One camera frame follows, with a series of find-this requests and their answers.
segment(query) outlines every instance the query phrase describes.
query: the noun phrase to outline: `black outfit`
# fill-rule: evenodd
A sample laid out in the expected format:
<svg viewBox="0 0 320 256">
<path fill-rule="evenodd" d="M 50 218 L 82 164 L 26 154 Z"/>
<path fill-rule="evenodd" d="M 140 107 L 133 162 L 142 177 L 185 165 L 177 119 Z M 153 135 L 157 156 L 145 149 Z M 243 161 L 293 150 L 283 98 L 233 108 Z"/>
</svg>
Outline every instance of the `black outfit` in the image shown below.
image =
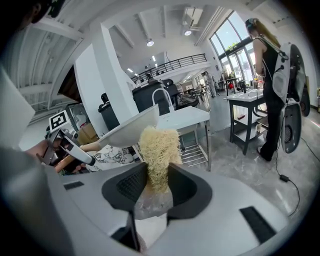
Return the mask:
<svg viewBox="0 0 320 256">
<path fill-rule="evenodd" d="M 266 143 L 261 148 L 260 154 L 265 160 L 271 161 L 278 146 L 282 123 L 280 120 L 280 113 L 285 104 L 274 92 L 272 86 L 272 77 L 275 73 L 278 53 L 268 43 L 263 43 L 267 48 L 262 57 L 267 67 L 263 85 L 263 97 L 268 112 L 268 132 L 266 134 Z"/>
</svg>

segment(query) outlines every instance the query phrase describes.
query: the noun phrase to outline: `black slot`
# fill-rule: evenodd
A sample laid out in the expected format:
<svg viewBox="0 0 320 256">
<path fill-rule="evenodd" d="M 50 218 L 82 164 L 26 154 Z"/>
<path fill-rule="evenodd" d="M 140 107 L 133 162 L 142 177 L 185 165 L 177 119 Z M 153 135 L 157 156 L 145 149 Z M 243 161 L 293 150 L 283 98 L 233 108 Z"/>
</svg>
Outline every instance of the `black slot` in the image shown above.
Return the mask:
<svg viewBox="0 0 320 256">
<path fill-rule="evenodd" d="M 74 181 L 74 182 L 71 182 L 68 184 L 64 184 L 63 186 L 64 186 L 65 190 L 72 190 L 72 189 L 81 187 L 83 185 L 84 184 L 81 181 Z"/>
<path fill-rule="evenodd" d="M 240 209 L 240 212 L 261 244 L 276 234 L 274 229 L 253 206 Z"/>
</svg>

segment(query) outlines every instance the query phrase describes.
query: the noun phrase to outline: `cable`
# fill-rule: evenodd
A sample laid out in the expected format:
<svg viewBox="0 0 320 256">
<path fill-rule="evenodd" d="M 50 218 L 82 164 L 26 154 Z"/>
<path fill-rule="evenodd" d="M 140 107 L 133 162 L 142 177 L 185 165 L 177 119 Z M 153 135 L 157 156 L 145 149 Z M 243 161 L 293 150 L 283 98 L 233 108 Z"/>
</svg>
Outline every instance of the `cable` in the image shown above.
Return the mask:
<svg viewBox="0 0 320 256">
<path fill-rule="evenodd" d="M 309 148 L 309 150 L 311 151 L 311 153 L 315 156 L 316 159 L 318 159 L 318 161 L 320 162 L 320 159 L 316 156 L 316 154 L 312 151 L 312 149 L 309 147 L 308 143 L 306 142 L 306 140 L 304 138 L 301 137 L 301 139 L 305 142 L 306 146 Z"/>
<path fill-rule="evenodd" d="M 280 132 L 281 132 L 282 128 L 284 127 L 285 117 L 286 117 L 286 112 L 284 112 L 284 115 L 283 115 Z M 278 143 L 277 143 L 277 144 L 278 144 L 278 148 L 276 149 L 275 170 L 276 170 L 276 172 L 278 173 L 278 175 L 281 177 L 281 175 L 279 174 L 279 171 L 278 171 L 278 162 L 277 162 L 277 160 L 278 160 L 278 149 L 280 148 L 280 138 L 281 138 L 281 135 L 279 136 Z"/>
<path fill-rule="evenodd" d="M 290 213 L 289 217 L 291 217 L 296 212 L 296 210 L 298 209 L 298 205 L 300 203 L 300 193 L 299 193 L 299 189 L 298 189 L 297 185 L 294 184 L 294 182 L 292 180 L 289 180 L 289 182 L 291 182 L 295 186 L 296 191 L 298 192 L 298 203 L 296 204 L 296 207 L 295 207 L 294 211 L 292 213 Z"/>
<path fill-rule="evenodd" d="M 284 113 L 284 115 L 283 115 L 280 132 L 281 132 L 282 128 L 284 127 L 285 117 L 286 117 L 286 113 Z M 286 182 L 286 183 L 287 183 L 287 182 L 291 182 L 291 183 L 295 186 L 296 191 L 297 191 L 297 193 L 298 193 L 298 203 L 296 204 L 294 211 L 293 211 L 292 213 L 290 213 L 289 217 L 291 217 L 291 216 L 297 211 L 297 209 L 298 209 L 298 206 L 299 206 L 299 203 L 300 203 L 300 193 L 299 193 L 299 189 L 298 189 L 297 185 L 296 185 L 291 179 L 289 179 L 289 177 L 287 177 L 287 176 L 285 176 L 285 175 L 283 175 L 283 174 L 280 174 L 279 171 L 278 171 L 278 149 L 280 148 L 280 138 L 281 138 L 281 136 L 279 136 L 278 147 L 277 147 L 277 149 L 276 149 L 275 170 L 276 170 L 277 174 L 279 175 L 280 180 L 283 181 L 283 182 Z"/>
</svg>

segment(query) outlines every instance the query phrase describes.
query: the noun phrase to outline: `railing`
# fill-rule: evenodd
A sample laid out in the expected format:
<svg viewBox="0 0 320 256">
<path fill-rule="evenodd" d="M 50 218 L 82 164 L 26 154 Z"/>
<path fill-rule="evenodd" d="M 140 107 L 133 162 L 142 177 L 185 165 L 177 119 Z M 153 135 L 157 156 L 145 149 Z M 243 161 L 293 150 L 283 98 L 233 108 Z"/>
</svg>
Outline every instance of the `railing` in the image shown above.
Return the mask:
<svg viewBox="0 0 320 256">
<path fill-rule="evenodd" d="M 173 61 L 164 63 L 162 65 L 159 65 L 158 67 L 153 67 L 143 73 L 140 73 L 138 76 L 134 76 L 131 78 L 131 80 L 136 83 L 138 79 L 140 81 L 147 81 L 149 78 L 153 78 L 156 76 L 159 76 L 161 74 L 164 74 L 166 72 L 180 69 L 185 66 L 206 62 L 206 55 L 204 53 L 192 55 L 184 58 L 175 59 Z"/>
</svg>

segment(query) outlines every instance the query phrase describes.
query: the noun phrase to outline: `concrete floor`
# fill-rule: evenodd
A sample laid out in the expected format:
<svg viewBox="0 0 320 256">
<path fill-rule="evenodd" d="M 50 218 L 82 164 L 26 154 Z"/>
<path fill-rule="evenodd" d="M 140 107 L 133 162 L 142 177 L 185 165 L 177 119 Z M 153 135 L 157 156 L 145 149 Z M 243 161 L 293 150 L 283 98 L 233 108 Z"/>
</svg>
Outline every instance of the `concrete floor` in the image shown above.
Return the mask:
<svg viewBox="0 0 320 256">
<path fill-rule="evenodd" d="M 271 162 L 264 161 L 256 152 L 258 146 L 264 144 L 260 136 L 249 144 L 246 155 L 243 155 L 242 144 L 230 143 L 230 110 L 229 102 L 224 99 L 225 93 L 217 98 L 209 98 L 210 126 L 212 144 L 211 172 L 240 180 L 260 193 L 284 214 L 290 215 L 298 203 L 298 194 L 294 185 L 284 183 L 276 172 L 276 154 Z M 208 110 L 208 103 L 198 106 Z M 237 107 L 235 115 L 246 114 L 246 109 Z M 320 158 L 320 114 L 314 109 L 308 117 L 302 119 L 302 138 L 304 138 L 313 152 Z M 204 149 L 207 148 L 205 129 L 198 128 L 199 142 Z M 193 133 L 183 136 L 185 146 L 193 145 Z M 291 154 L 285 154 L 282 148 L 278 150 L 278 171 L 288 176 L 299 188 L 300 203 L 291 219 L 304 215 L 311 204 L 320 182 L 320 162 L 310 152 L 306 143 L 301 140 L 298 148 Z M 206 170 L 207 163 L 194 166 Z M 135 218 L 143 220 L 152 216 L 161 216 L 172 207 L 170 191 L 159 195 L 143 192 L 135 206 Z"/>
</svg>

